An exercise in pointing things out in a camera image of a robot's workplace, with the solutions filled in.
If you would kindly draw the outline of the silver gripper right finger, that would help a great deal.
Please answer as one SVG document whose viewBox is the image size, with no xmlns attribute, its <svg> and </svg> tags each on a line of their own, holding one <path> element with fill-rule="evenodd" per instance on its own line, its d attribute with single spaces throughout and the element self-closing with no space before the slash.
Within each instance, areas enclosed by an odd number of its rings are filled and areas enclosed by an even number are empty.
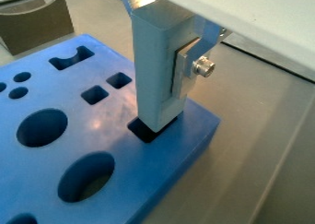
<svg viewBox="0 0 315 224">
<path fill-rule="evenodd" d="M 215 63 L 206 56 L 211 48 L 231 34 L 231 31 L 202 16 L 195 17 L 197 37 L 177 51 L 173 95 L 183 99 L 194 88 L 198 76 L 209 77 Z"/>
</svg>

